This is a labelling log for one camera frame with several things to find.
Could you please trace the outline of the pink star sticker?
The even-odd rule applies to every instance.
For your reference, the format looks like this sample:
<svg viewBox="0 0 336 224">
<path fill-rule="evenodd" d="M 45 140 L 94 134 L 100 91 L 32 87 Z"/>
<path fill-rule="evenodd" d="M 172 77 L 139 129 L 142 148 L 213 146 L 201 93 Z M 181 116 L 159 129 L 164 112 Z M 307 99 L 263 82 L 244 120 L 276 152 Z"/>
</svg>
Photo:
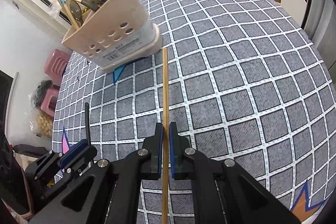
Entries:
<svg viewBox="0 0 336 224">
<path fill-rule="evenodd" d="M 68 135 L 67 135 L 67 132 L 66 132 L 65 128 L 63 128 L 63 131 L 62 131 L 62 143 L 61 143 L 61 145 L 62 145 L 62 153 L 63 154 L 67 153 L 70 150 Z"/>
</svg>

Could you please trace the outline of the bag of potatoes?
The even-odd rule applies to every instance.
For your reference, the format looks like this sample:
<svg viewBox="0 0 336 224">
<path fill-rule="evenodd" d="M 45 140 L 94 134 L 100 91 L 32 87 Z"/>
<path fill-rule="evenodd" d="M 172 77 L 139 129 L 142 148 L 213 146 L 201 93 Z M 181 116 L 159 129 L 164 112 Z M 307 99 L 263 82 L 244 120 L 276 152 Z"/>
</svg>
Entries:
<svg viewBox="0 0 336 224">
<path fill-rule="evenodd" d="M 33 129 L 39 136 L 52 137 L 54 119 L 45 112 L 38 110 L 35 114 Z"/>
</svg>

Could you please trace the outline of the blue star sticker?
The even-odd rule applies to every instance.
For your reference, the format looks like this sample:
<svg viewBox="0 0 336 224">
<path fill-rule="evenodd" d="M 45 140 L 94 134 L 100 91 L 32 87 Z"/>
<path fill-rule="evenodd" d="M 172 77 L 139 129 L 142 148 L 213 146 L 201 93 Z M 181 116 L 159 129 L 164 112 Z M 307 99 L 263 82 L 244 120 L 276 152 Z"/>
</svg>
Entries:
<svg viewBox="0 0 336 224">
<path fill-rule="evenodd" d="M 135 65 L 139 63 L 141 60 L 143 60 L 143 58 L 130 61 L 126 64 L 117 67 L 112 73 L 113 83 L 116 84 L 118 80 L 133 75 L 135 73 Z"/>
</svg>

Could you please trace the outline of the pink plastic stool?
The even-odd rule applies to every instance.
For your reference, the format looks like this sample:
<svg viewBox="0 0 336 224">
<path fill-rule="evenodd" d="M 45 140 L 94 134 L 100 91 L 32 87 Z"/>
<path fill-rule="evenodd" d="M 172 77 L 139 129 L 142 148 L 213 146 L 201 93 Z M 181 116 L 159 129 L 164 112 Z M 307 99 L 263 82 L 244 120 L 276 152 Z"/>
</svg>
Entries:
<svg viewBox="0 0 336 224">
<path fill-rule="evenodd" d="M 61 85 L 63 74 L 70 57 L 68 53 L 55 49 L 47 59 L 44 73 L 51 78 L 55 85 Z"/>
</svg>

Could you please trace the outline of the blue grid tablecloth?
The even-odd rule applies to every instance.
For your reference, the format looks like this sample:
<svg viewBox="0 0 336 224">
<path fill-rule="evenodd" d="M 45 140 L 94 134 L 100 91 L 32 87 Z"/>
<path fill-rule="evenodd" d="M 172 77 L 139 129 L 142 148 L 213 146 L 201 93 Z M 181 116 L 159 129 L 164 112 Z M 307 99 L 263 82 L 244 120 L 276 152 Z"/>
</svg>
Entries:
<svg viewBox="0 0 336 224">
<path fill-rule="evenodd" d="M 335 88 L 307 34 L 274 0 L 140 0 L 169 58 L 170 120 L 192 147 L 236 160 L 308 222 L 335 189 Z M 73 53 L 60 86 L 52 148 L 85 138 L 123 159 L 162 119 L 162 54 L 112 75 Z"/>
</svg>

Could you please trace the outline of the beige utensil holder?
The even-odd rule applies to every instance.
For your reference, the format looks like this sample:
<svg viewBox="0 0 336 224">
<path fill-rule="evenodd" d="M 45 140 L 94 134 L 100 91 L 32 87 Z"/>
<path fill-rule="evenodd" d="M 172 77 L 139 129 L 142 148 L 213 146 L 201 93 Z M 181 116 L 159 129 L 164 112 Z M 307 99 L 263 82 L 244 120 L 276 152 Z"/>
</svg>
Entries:
<svg viewBox="0 0 336 224">
<path fill-rule="evenodd" d="M 71 27 L 62 44 L 111 73 L 158 52 L 162 41 L 159 27 L 140 0 L 107 0 L 89 12 L 80 28 Z"/>
</svg>

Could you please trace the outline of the blue patterned chopstick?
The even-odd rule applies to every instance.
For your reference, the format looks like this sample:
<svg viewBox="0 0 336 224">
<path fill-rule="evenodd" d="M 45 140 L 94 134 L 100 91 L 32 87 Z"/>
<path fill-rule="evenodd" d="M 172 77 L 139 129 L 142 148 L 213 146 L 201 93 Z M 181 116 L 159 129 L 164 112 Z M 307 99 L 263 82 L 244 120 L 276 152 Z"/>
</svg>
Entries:
<svg viewBox="0 0 336 224">
<path fill-rule="evenodd" d="M 65 0 L 58 0 L 58 2 L 60 3 L 60 6 L 65 10 L 69 20 L 72 23 L 72 26 L 74 26 L 75 30 L 79 29 L 79 25 L 77 23 L 77 21 L 74 19 L 70 9 L 68 8 L 66 1 Z"/>
</svg>

